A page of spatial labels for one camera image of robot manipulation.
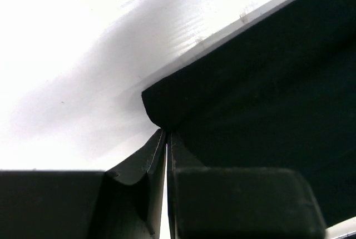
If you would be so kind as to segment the black t-shirt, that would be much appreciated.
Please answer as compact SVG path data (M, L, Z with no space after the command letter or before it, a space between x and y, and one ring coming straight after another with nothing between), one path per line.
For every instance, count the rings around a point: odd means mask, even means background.
M294 0L142 93L203 164L281 167L355 216L355 0Z

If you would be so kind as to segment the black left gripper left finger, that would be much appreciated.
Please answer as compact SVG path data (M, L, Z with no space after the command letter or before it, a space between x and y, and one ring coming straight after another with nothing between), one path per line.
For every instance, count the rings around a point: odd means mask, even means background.
M159 238L166 133L107 171L1 171L2 238Z

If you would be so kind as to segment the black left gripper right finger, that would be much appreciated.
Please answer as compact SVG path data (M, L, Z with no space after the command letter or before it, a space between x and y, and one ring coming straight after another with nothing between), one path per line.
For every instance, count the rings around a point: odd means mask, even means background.
M307 181L283 168L204 166L179 135L167 139L171 238L324 238Z

